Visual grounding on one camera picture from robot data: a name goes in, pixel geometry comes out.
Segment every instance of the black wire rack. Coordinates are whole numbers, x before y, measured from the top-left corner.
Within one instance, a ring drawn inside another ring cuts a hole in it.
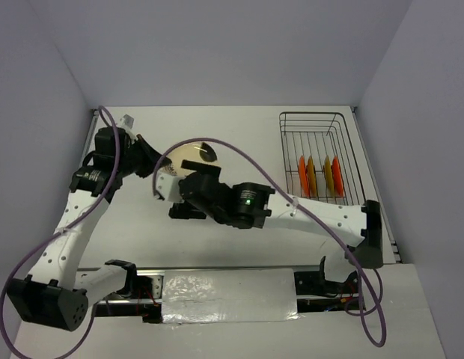
[[[279,116],[282,153],[287,181],[287,192],[297,197],[308,197],[300,186],[299,159],[305,163],[312,156],[317,178],[317,197],[322,202],[360,205],[365,200],[352,142],[344,116],[334,112],[282,112]],[[341,167],[344,196],[334,197],[327,189],[323,165],[326,157],[335,156]]]

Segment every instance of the gray wall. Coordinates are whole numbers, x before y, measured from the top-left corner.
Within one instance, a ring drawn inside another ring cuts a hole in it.
[[[403,256],[464,359],[464,0],[414,0],[358,112]]]
[[[358,104],[411,0],[31,0],[90,104]]]
[[[0,1],[0,289],[54,230],[88,128],[84,97],[27,1]],[[10,306],[12,338],[19,317]],[[8,358],[0,337],[0,358]]]

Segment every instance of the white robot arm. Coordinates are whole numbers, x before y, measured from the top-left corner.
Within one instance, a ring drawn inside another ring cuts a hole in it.
[[[7,294],[23,320],[37,324],[77,329],[87,308],[116,292],[131,295],[138,283],[133,263],[111,260],[99,270],[76,280],[80,259],[98,221],[130,174],[147,177],[160,155],[140,135],[132,133],[131,117],[123,117],[120,131],[120,165],[115,184],[105,200],[72,230],[64,228],[87,211],[111,176],[112,131],[101,129],[95,136],[95,151],[74,173],[67,207],[56,230],[62,234],[51,242],[24,280],[14,278]],[[163,165],[169,166],[167,159]],[[294,205],[290,205],[272,188],[256,183],[241,183],[229,188],[219,182],[220,168],[204,163],[183,161],[182,168],[194,171],[188,176],[161,172],[157,191],[162,200],[174,205],[172,218],[212,217],[220,224],[248,229],[252,227],[287,228],[323,234],[323,229],[310,221]],[[315,200],[295,198],[307,207],[354,249],[355,257],[364,268],[382,266],[382,238],[379,204],[367,201],[363,206],[336,206]],[[355,268],[348,263],[343,251],[326,257],[320,264],[324,280],[344,282]]]

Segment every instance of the dish rack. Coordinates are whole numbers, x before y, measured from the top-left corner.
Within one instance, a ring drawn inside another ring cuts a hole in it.
[[[365,193],[344,116],[334,112],[282,112],[279,116],[287,192],[308,197],[300,186],[299,159],[312,156],[317,179],[317,197],[312,199],[343,205],[361,205]],[[327,189],[323,166],[337,156],[344,184],[343,197]]]

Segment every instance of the orange plate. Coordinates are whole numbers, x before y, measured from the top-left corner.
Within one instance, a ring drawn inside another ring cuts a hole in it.
[[[305,159],[304,156],[300,156],[299,160],[299,178],[300,185],[304,190],[305,196],[310,197],[310,189],[308,187],[307,171],[305,170]]]
[[[338,163],[338,157],[335,156],[332,161],[332,174],[334,176],[335,191],[338,197],[344,196],[344,182],[342,181],[342,173],[340,171],[340,164]]]
[[[329,189],[330,194],[335,198],[335,188],[334,188],[334,177],[332,174],[332,167],[330,166],[329,157],[325,157],[325,163],[323,164],[323,173],[325,174],[325,182],[327,183],[327,188]]]
[[[307,161],[307,175],[308,185],[310,186],[310,192],[313,197],[317,196],[317,177],[315,176],[315,166],[312,156],[308,157]]]

